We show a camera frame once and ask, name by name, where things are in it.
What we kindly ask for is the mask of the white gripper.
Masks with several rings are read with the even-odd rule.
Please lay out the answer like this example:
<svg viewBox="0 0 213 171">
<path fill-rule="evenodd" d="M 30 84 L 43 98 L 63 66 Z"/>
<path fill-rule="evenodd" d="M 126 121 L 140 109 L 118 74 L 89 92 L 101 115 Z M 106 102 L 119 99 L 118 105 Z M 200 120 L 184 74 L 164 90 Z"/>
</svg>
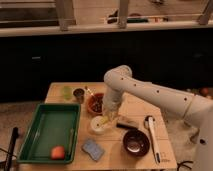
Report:
<svg viewBox="0 0 213 171">
<path fill-rule="evenodd" d="M 116 117 L 123 101 L 123 93 L 113 89 L 107 89 L 103 97 L 103 114 L 108 117 Z"/>
</svg>

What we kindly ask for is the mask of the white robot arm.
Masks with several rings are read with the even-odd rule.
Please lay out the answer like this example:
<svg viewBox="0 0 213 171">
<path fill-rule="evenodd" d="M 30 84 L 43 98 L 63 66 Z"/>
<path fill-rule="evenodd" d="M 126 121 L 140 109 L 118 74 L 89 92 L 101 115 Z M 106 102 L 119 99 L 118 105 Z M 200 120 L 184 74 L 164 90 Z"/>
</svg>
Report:
<svg viewBox="0 0 213 171">
<path fill-rule="evenodd" d="M 213 133 L 210 132 L 213 128 L 213 100 L 134 79 L 127 65 L 108 70 L 104 83 L 103 112 L 110 119 L 115 118 L 125 92 L 178 115 L 199 129 L 192 171 L 213 171 Z"/>
</svg>

